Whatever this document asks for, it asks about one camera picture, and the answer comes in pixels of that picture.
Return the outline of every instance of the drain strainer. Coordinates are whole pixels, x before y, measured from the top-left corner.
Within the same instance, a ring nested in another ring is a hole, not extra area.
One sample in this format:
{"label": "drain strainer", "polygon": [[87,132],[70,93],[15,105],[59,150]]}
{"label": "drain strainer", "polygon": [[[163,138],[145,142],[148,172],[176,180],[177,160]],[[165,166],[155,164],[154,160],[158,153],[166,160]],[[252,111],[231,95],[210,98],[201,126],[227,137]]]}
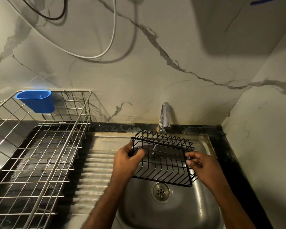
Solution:
{"label": "drain strainer", "polygon": [[156,200],[164,202],[170,196],[170,189],[166,184],[158,182],[154,185],[152,194]]}

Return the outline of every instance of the black countertop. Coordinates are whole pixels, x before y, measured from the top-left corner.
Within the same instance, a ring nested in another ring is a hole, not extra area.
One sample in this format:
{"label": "black countertop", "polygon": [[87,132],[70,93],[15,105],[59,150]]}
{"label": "black countertop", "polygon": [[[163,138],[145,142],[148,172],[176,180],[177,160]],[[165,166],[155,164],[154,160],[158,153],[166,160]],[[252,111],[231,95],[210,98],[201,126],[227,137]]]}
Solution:
{"label": "black countertop", "polygon": [[[141,129],[156,131],[156,124],[92,123],[94,132],[137,132]],[[257,229],[273,228],[259,203],[255,192],[246,179],[231,149],[222,127],[203,125],[171,125],[170,134],[207,134],[217,155],[223,173],[240,204]]]}

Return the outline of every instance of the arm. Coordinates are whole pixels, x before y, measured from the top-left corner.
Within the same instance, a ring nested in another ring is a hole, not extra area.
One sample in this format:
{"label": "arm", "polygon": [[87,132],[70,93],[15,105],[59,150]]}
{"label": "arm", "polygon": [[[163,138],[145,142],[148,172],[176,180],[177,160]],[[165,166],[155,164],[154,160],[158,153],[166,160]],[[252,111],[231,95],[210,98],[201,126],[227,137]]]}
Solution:
{"label": "arm", "polygon": [[133,142],[120,148],[113,158],[111,180],[104,194],[91,211],[82,229],[110,229],[128,182],[134,175],[137,166],[145,153],[140,149],[133,157],[128,156]]}
{"label": "arm", "polygon": [[237,198],[222,172],[219,162],[210,155],[201,152],[185,154],[192,160],[186,163],[198,175],[200,181],[212,192],[224,217],[227,229],[256,229]]}

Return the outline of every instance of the sink basin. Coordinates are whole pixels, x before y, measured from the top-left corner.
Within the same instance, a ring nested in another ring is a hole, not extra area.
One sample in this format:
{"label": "sink basin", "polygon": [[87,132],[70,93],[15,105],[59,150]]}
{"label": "sink basin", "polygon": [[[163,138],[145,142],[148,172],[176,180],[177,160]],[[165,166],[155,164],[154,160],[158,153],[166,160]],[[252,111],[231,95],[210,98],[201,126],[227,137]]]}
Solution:
{"label": "sink basin", "polygon": [[[213,155],[208,138],[185,136],[195,150]],[[124,229],[220,229],[224,223],[212,193],[196,180],[192,187],[132,178],[116,217]]]}

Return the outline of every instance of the faucet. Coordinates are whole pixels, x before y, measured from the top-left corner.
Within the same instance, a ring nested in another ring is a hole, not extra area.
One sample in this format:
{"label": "faucet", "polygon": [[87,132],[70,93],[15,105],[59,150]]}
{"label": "faucet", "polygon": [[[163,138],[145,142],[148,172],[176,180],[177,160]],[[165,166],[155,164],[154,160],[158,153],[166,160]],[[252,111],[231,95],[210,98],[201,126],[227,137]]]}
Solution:
{"label": "faucet", "polygon": [[168,102],[162,104],[161,115],[159,120],[159,132],[165,134],[170,129],[170,105]]}

